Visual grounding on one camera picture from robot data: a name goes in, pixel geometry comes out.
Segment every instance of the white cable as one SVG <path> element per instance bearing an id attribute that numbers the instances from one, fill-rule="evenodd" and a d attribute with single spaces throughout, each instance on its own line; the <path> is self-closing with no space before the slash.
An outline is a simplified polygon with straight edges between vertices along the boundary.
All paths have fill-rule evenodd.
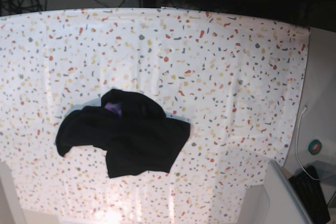
<path id="1" fill-rule="evenodd" d="M 324 179 L 327 179 L 327 178 L 330 178 L 330 177 L 333 177 L 336 175 L 336 173 L 332 174 L 332 175 L 329 175 L 329 176 L 326 176 L 324 178 L 314 178 L 313 176 L 311 176 L 309 174 L 309 172 L 307 172 L 307 170 L 303 167 L 300 159 L 299 159 L 299 155 L 298 155 L 298 142 L 299 142 L 299 132 L 300 132 L 300 124 L 301 124 L 301 118 L 303 116 L 303 114 L 305 113 L 305 111 L 307 110 L 307 106 L 304 106 L 301 110 L 301 113 L 300 113 L 300 117 L 299 117 L 299 122 L 298 122 L 298 129 L 296 131 L 296 138 L 295 138 L 295 155 L 296 155 L 296 159 L 298 160 L 302 170 L 312 179 L 312 180 L 315 180 L 315 181 L 320 181 L 320 180 L 324 180 Z"/>

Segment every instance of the purple tag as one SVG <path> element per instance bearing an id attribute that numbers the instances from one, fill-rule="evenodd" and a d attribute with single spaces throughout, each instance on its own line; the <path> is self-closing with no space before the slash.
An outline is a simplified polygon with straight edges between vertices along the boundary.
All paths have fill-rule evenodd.
<path id="1" fill-rule="evenodd" d="M 122 111 L 121 111 L 121 104 L 119 103 L 107 103 L 104 107 L 106 110 L 111 111 L 113 114 L 117 115 L 118 117 L 121 117 Z"/>

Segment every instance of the terrazzo patterned tablecloth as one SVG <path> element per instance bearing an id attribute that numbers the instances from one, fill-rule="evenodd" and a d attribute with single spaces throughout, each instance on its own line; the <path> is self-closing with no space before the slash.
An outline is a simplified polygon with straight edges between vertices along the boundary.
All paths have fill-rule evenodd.
<path id="1" fill-rule="evenodd" d="M 92 9 L 0 20 L 0 160 L 25 209 L 107 223 L 235 223 L 245 191 L 283 164 L 309 31 L 174 9 Z M 109 179 L 105 151 L 54 144 L 71 110 L 111 88 L 192 124 L 170 174 Z"/>

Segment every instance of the black cloth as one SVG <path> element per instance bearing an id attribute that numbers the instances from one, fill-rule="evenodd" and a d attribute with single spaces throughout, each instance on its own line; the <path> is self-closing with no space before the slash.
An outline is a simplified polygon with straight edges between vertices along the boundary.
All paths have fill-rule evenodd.
<path id="1" fill-rule="evenodd" d="M 107 103 L 120 104 L 122 117 L 105 109 Z M 189 123 L 167 118 L 145 95 L 112 89 L 101 98 L 101 106 L 86 106 L 64 119 L 56 146 L 61 156 L 73 146 L 106 150 L 108 174 L 114 178 L 146 170 L 169 173 L 189 135 Z"/>

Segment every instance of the confetti pattern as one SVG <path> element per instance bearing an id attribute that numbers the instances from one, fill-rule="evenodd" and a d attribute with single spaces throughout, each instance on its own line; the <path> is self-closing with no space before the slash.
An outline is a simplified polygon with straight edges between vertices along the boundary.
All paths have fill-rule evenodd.
<path id="1" fill-rule="evenodd" d="M 113 223 L 235 223 L 283 165 L 309 31 L 174 9 L 66 10 L 0 20 L 0 160 L 23 208 Z M 171 173 L 109 179 L 105 151 L 54 144 L 66 114 L 111 88 L 141 92 L 192 134 Z"/>

